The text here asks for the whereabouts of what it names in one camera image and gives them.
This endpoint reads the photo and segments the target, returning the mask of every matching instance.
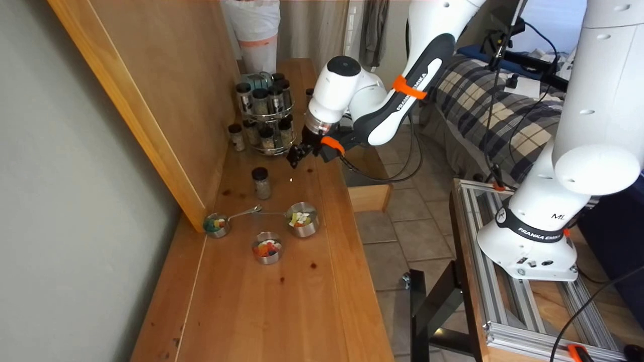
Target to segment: plaid blanket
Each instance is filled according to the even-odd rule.
[[[503,76],[497,79],[484,62],[456,57],[437,75],[432,94],[438,111],[466,140],[515,182],[523,182],[556,132],[563,105],[503,89]]]

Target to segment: floor tile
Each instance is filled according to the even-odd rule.
[[[464,355],[456,355],[456,353],[448,353],[448,351],[443,351],[443,361],[444,362],[474,362],[472,356],[464,356]]]
[[[410,362],[410,355],[398,355],[397,362]]]
[[[414,178],[414,187],[421,191],[425,201],[447,201],[453,187],[453,178],[437,173],[425,165]]]
[[[387,205],[393,221],[410,221],[430,217],[422,197],[416,190],[393,190]]]
[[[407,262],[451,257],[438,228],[432,220],[395,223]]]
[[[408,146],[398,144],[398,142],[387,142],[387,144],[378,146],[376,152],[378,152],[382,165],[403,165],[405,156],[408,153]]]
[[[405,164],[384,164],[384,171],[393,180],[405,180],[410,173],[410,170],[405,167]],[[393,190],[413,190],[413,187],[416,187],[414,178],[393,184]]]
[[[410,355],[410,305],[408,292],[378,292],[380,311],[389,330],[389,343],[395,355]]]
[[[393,244],[397,230],[387,213],[356,213],[363,244]]]
[[[422,259],[422,262],[410,262],[408,267],[425,273],[425,289],[429,294],[448,264],[451,259]]]
[[[463,335],[466,335],[466,313],[464,313],[464,307],[456,310],[451,318],[447,318],[444,327],[447,327],[447,330],[453,330],[453,332],[463,332]]]
[[[448,201],[429,201],[427,204],[429,213],[437,221],[441,236],[443,238],[453,238],[453,228],[451,228],[451,215],[448,215]]]
[[[451,259],[456,259],[456,246],[455,246],[455,238],[444,238],[444,244],[447,244],[447,247],[448,247],[448,251],[451,251]]]
[[[401,244],[364,246],[364,254],[376,289],[401,289],[401,277],[408,272]]]

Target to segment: small cup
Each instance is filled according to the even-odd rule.
[[[261,149],[266,153],[273,152],[275,149],[275,131],[271,127],[259,127],[259,140],[261,140]]]
[[[281,241],[273,232],[259,232],[253,239],[253,255],[259,264],[277,264],[281,257]]]
[[[266,167],[256,167],[256,170],[252,170],[250,176],[253,180],[257,200],[267,200],[269,197],[267,170]]]
[[[211,238],[217,238],[217,239],[226,238],[226,233],[228,233],[226,228],[228,228],[228,220],[222,213],[211,213],[203,221],[205,236],[211,236]]]
[[[315,207],[312,207],[305,201],[300,201],[288,210],[286,223],[296,238],[305,239],[305,238],[317,233],[320,215],[317,215]]]
[[[242,135],[242,124],[230,124],[228,127],[228,135],[230,135],[230,140],[236,144],[236,152],[243,152],[243,135]]]

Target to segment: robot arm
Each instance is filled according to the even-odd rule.
[[[509,276],[573,281],[576,250],[561,230],[591,195],[643,173],[643,57],[644,5],[589,0],[557,132],[477,238]]]
[[[425,89],[453,55],[455,41],[486,0],[413,0],[408,6],[410,53],[393,90],[348,57],[333,59],[317,76],[302,144],[288,153],[292,167],[308,153],[333,159],[356,144],[389,142],[408,108],[425,96]],[[351,131],[339,123],[351,115]]]

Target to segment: cable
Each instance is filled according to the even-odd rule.
[[[393,178],[369,176],[366,171],[363,171],[361,167],[356,167],[356,165],[355,165],[352,161],[348,161],[346,158],[340,158],[340,161],[343,161],[348,170],[355,170],[355,171],[358,171],[361,176],[364,176],[364,178],[369,178],[369,180],[372,180],[372,182],[378,182],[378,184],[403,184],[403,182],[414,178],[414,176],[421,171],[422,161],[425,161],[416,132],[413,132],[413,140],[414,140],[416,146],[418,146],[418,164],[416,164],[414,170],[413,170],[408,176],[405,176],[405,178],[401,178],[401,176],[405,173],[405,170],[407,170],[408,164],[410,164],[413,144],[408,146],[407,161],[405,161],[403,170],[397,171]]]
[[[551,70],[557,70],[557,65],[560,65],[560,50],[557,50],[557,47],[544,34],[544,33],[540,33],[534,24],[530,24],[530,23],[526,23],[534,33],[538,33],[538,37],[542,37],[548,44],[549,44],[549,49],[551,49],[551,53],[556,55],[556,59],[551,60]]]
[[[549,362],[556,361],[560,343],[561,343],[565,330],[569,327],[569,323],[571,323],[604,289],[608,289],[608,287],[611,287],[611,285],[616,285],[616,284],[622,284],[624,280],[639,273],[643,270],[644,270],[644,266],[638,266],[638,267],[633,267],[632,272],[622,273],[620,277],[611,280],[610,284],[604,284],[597,292],[593,292],[593,294],[579,305],[579,310],[563,323],[561,332],[557,335],[557,338],[556,338],[556,343],[554,343],[554,347],[551,347]]]

